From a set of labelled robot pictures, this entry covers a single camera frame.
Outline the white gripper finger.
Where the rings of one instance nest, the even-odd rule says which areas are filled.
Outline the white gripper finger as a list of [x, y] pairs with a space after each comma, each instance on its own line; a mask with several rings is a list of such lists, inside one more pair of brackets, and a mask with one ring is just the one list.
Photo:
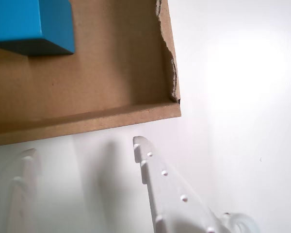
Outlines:
[[41, 174], [36, 149], [21, 152], [0, 170], [0, 233], [36, 233], [37, 180]]
[[133, 138], [135, 162], [147, 185], [156, 233], [227, 233], [229, 230], [182, 176], [143, 136]]

